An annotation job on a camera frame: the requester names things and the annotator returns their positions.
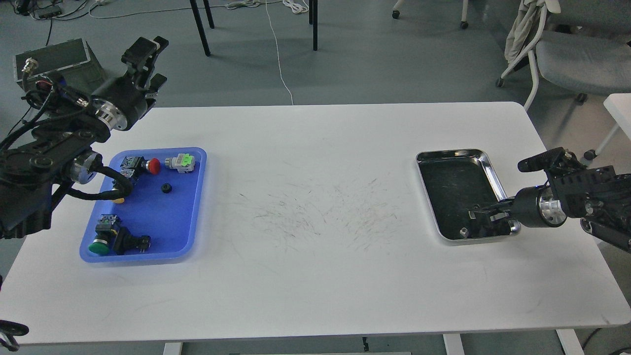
green box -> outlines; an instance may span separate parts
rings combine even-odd
[[[35,49],[13,58],[13,76],[22,86],[22,68],[28,58],[34,58],[38,67],[27,79],[27,89],[35,88],[41,74],[51,70],[60,72],[71,87],[90,94],[107,78],[92,49],[83,39],[72,39],[60,44]]]

white cable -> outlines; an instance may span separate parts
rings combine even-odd
[[[272,29],[272,34],[274,35],[274,41],[276,42],[276,57],[278,58],[278,72],[280,73],[280,80],[283,82],[283,86],[285,87],[285,89],[287,89],[287,92],[289,92],[289,97],[292,99],[292,105],[293,105],[293,94],[291,90],[289,90],[289,88],[287,87],[287,84],[285,84],[285,79],[283,79],[283,70],[280,68],[280,51],[278,50],[278,39],[276,38],[276,32],[274,32],[274,27],[272,27],[272,17],[269,16],[267,2],[265,2],[265,12],[268,13],[269,27]]]
[[[283,5],[292,9],[292,12],[295,13],[296,15],[299,13],[305,13],[309,11],[309,5],[307,5],[305,0],[302,0],[302,3],[305,5],[302,6],[301,4],[294,3],[293,0],[283,0]]]
[[[280,3],[281,0],[278,1],[269,1],[269,2],[262,2],[261,0],[236,0],[236,1],[230,1],[229,3],[227,3],[226,5],[222,5],[222,6],[218,6],[218,7],[226,7],[226,9],[228,10],[234,10],[234,9],[239,9],[239,8],[257,8],[259,7],[259,5],[262,4],[276,4],[276,3]]]

white fabric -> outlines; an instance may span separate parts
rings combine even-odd
[[[517,11],[517,18],[506,38],[504,58],[510,63],[519,55],[526,39],[533,28],[533,23],[541,16],[541,7],[545,0],[522,0]]]

black rubber grommet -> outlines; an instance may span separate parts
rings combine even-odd
[[[169,193],[173,190],[173,187],[171,187],[171,184],[162,184],[162,187],[160,187],[160,189],[163,193]]]

black chair leg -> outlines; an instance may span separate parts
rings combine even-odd
[[[312,7],[309,8],[309,14],[313,9],[313,26],[314,26],[314,51],[317,51],[317,0],[310,0]]]
[[[199,16],[199,9],[197,8],[196,0],[191,0],[191,9],[193,10],[193,17],[195,17],[195,24],[198,27],[199,38],[201,39],[201,45],[204,47],[204,53],[206,54],[206,57],[210,57],[210,48],[208,48],[208,41],[206,40],[204,27],[201,24],[201,17]]]
[[[204,9],[206,10],[206,18],[208,19],[208,26],[215,28],[215,22],[213,21],[213,13],[210,12],[210,4],[208,0],[204,0]]]

